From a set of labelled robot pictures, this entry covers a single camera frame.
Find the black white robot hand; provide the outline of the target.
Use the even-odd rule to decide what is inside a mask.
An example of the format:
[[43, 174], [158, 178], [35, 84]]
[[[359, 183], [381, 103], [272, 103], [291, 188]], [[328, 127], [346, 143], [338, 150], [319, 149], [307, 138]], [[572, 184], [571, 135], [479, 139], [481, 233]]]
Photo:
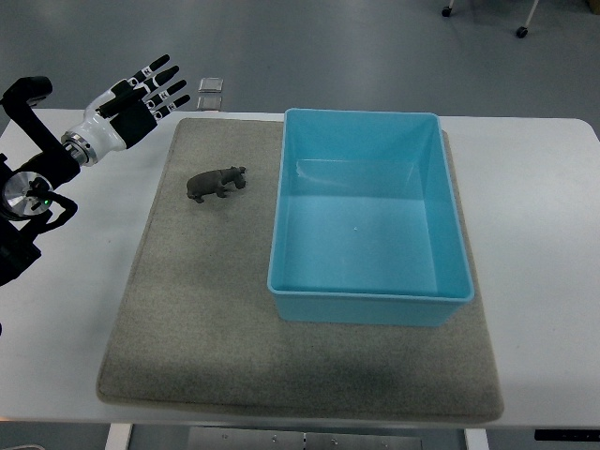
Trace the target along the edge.
[[166, 68], [164, 54], [95, 98], [83, 120], [61, 138], [63, 147], [82, 166], [93, 166], [111, 152], [142, 141], [158, 122], [190, 101], [187, 82], [173, 81], [178, 66]]

